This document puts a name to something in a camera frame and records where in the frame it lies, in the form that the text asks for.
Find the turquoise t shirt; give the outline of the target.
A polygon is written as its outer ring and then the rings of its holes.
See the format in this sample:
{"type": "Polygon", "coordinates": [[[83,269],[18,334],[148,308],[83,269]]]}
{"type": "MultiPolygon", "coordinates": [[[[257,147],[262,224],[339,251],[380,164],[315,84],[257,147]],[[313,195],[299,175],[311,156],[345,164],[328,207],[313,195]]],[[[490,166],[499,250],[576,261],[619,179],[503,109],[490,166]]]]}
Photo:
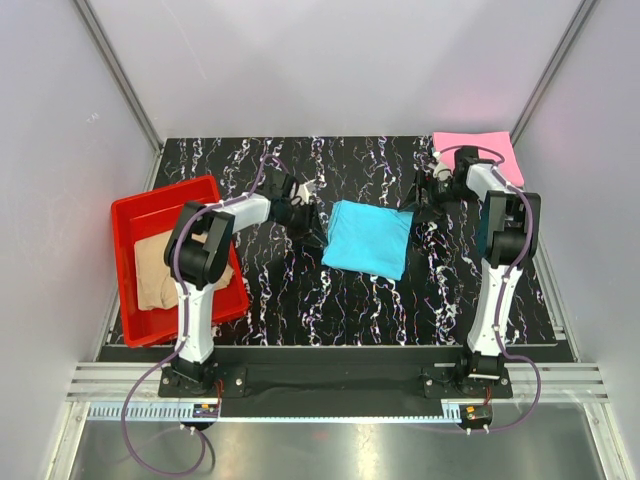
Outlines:
{"type": "Polygon", "coordinates": [[[413,213],[341,200],[328,224],[324,266],[399,281],[406,268],[413,213]]]}

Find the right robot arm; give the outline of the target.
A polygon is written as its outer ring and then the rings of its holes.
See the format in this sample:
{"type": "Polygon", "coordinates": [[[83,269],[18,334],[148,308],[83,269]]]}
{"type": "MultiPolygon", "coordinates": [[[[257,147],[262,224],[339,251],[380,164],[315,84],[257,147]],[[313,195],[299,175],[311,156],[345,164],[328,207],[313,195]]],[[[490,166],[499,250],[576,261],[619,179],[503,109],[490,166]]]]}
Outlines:
{"type": "Polygon", "coordinates": [[[466,396],[506,379],[505,362],[529,362],[506,351],[505,338],[511,304],[522,276],[523,263],[538,248],[541,197],[526,193],[501,171],[506,158],[477,145],[454,145],[436,151],[441,160],[451,152],[454,166],[441,164],[418,170],[400,212],[412,214],[415,224],[436,221],[454,201],[482,202],[476,245],[481,257],[481,289],[476,313],[463,351],[447,383],[466,396]]]}

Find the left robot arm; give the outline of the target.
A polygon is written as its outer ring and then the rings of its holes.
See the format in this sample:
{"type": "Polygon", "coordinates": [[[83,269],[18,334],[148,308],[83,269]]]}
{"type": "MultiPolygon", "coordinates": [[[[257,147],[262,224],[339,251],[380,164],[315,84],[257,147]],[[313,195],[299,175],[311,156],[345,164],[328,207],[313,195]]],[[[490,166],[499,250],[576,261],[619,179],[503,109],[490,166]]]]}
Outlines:
{"type": "Polygon", "coordinates": [[[215,203],[188,202],[164,252],[178,294],[178,340],[162,362],[162,387],[196,396],[222,385],[216,373],[213,319],[214,284],[230,256],[233,235],[272,222],[295,244],[322,249],[328,240],[314,199],[313,180],[301,183],[283,171],[260,175],[252,189],[215,203]]]}

